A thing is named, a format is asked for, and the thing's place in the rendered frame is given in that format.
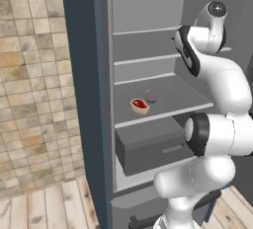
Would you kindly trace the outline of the red raw steak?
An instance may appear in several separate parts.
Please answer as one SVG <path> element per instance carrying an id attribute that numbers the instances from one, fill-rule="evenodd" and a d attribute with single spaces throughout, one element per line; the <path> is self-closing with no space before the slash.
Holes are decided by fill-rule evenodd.
<path id="1" fill-rule="evenodd" d="M 141 115 L 146 115 L 150 110 L 150 106 L 148 106 L 143 99 L 132 99 L 130 101 L 130 108 L 135 113 Z"/>

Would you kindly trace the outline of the purple eggplant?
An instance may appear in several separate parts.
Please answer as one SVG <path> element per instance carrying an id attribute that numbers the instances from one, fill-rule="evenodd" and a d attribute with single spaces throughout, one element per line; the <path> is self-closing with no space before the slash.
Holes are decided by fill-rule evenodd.
<path id="1" fill-rule="evenodd" d="M 150 91 L 145 92 L 145 98 L 150 104 L 154 104 L 157 101 L 156 96 Z"/>

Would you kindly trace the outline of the dark grey open fridge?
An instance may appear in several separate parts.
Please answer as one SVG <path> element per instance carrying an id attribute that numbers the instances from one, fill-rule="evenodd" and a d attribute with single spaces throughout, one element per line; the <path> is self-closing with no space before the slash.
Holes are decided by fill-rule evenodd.
<path id="1" fill-rule="evenodd" d="M 174 42 L 177 30 L 113 33 L 192 26 L 211 1 L 227 8 L 222 48 L 232 48 L 216 55 L 242 69 L 251 91 L 253 117 L 253 0 L 63 0 L 85 170 L 101 229 L 153 229 L 168 205 L 154 188 L 155 175 L 195 158 L 193 153 L 193 157 L 126 176 L 116 153 L 115 86 L 176 75 L 212 102 L 211 108 L 185 114 L 217 113 L 209 85 L 189 72 L 182 56 L 114 65 L 179 53 Z M 194 207 L 193 220 L 200 229 L 224 189 L 253 178 L 253 155 L 234 156 L 232 161 L 233 180 L 209 192 Z"/>

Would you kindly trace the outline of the wide grey fridge shelf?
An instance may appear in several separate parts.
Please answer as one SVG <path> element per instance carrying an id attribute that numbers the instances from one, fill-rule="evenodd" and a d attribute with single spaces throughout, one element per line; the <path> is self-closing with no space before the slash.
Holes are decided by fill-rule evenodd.
<path id="1" fill-rule="evenodd" d="M 156 102 L 147 114 L 134 113 L 130 101 L 145 99 L 146 91 L 156 97 Z M 116 85 L 114 92 L 115 128 L 212 107 L 209 99 L 176 75 Z"/>

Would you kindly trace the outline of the grey fridge drawer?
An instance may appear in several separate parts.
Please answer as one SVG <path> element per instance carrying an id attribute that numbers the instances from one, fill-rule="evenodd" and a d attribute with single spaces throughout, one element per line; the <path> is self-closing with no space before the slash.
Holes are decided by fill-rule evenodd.
<path id="1" fill-rule="evenodd" d="M 118 128 L 116 153 L 126 176 L 193 157 L 184 139 L 184 125 L 190 114 L 178 114 Z M 183 145 L 164 154 L 163 149 Z"/>

